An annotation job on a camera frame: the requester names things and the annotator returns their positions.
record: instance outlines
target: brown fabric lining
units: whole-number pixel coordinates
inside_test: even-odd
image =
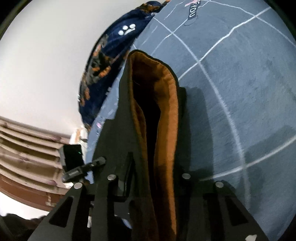
[[[140,138],[160,240],[175,240],[173,164],[178,130],[176,81],[170,70],[142,52],[129,58],[131,110]]]

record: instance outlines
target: silver screw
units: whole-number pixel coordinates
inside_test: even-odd
[[[185,179],[185,180],[189,180],[191,178],[190,174],[188,173],[183,173],[182,174],[182,177]]]
[[[108,178],[109,181],[113,181],[113,180],[115,180],[116,175],[110,174],[107,178]]]
[[[82,188],[82,183],[75,183],[75,184],[74,184],[74,188],[75,188],[75,189]]]
[[[224,187],[224,184],[223,184],[222,182],[216,182],[215,185],[216,185],[216,187],[218,187],[218,188],[222,188],[222,187]]]

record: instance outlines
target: paw print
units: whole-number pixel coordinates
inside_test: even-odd
[[[124,25],[124,26],[122,27],[122,29],[123,29],[125,32],[124,32],[123,30],[120,30],[120,31],[118,32],[118,34],[119,34],[120,36],[127,35],[127,34],[129,34],[130,32],[135,31],[135,30],[136,30],[136,25],[135,25],[134,23],[132,23],[129,27],[126,26],[126,25]]]

